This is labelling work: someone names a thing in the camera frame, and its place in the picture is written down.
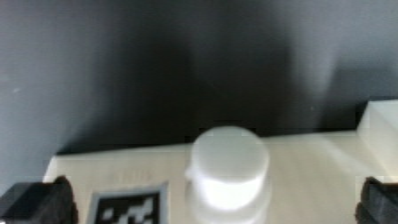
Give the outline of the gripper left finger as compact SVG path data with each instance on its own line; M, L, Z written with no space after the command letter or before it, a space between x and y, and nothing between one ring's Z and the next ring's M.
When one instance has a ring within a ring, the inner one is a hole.
M0 224L77 224L72 187L63 176L19 182L0 196Z

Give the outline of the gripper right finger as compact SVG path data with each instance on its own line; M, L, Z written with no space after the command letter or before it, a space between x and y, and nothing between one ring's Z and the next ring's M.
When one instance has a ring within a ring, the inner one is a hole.
M355 207L356 224L398 224L398 183L365 178Z

